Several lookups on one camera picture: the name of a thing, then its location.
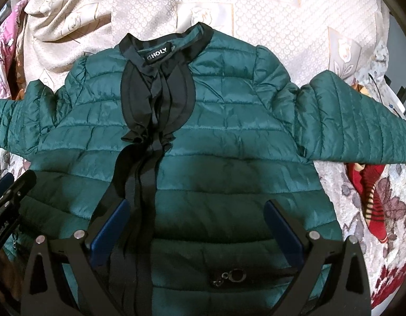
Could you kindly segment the red striped knit garment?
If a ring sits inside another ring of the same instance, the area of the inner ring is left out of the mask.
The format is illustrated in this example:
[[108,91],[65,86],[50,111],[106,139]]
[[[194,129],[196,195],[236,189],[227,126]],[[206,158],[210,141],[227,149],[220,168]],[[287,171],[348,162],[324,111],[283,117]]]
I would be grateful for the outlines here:
[[363,217],[370,233],[380,243],[388,241],[385,230],[385,213],[376,190],[376,183],[384,171],[384,165],[347,163],[348,178],[360,196]]

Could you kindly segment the pink penguin print garment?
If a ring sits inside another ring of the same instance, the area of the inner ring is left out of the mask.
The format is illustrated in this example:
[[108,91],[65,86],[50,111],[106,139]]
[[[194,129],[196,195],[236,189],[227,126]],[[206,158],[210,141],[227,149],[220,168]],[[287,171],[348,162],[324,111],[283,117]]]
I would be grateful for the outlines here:
[[19,29],[22,26],[24,8],[28,0],[21,0],[0,24],[0,98],[11,98],[8,73],[14,60]]

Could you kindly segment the orange yellow red blanket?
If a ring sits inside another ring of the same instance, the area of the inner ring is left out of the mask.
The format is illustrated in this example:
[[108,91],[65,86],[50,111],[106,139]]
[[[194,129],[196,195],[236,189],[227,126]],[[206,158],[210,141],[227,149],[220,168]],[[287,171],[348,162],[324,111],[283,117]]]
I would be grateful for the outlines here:
[[368,89],[367,89],[365,86],[363,86],[363,85],[361,85],[361,84],[359,84],[359,83],[353,83],[353,84],[351,85],[351,87],[352,87],[355,91],[357,91],[357,92],[359,92],[359,93],[361,93],[361,94],[363,94],[363,95],[365,95],[365,96],[371,97],[371,94],[369,93]]

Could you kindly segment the cream patterned quilt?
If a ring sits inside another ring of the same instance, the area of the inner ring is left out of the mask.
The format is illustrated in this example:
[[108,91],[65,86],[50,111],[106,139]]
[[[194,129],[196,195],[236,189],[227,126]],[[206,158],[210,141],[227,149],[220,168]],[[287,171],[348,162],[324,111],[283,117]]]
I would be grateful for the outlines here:
[[198,22],[269,48],[298,85],[326,69],[348,83],[382,81],[388,69],[382,0],[27,0],[24,12],[21,85],[39,79],[58,89],[79,57],[127,33],[150,40]]

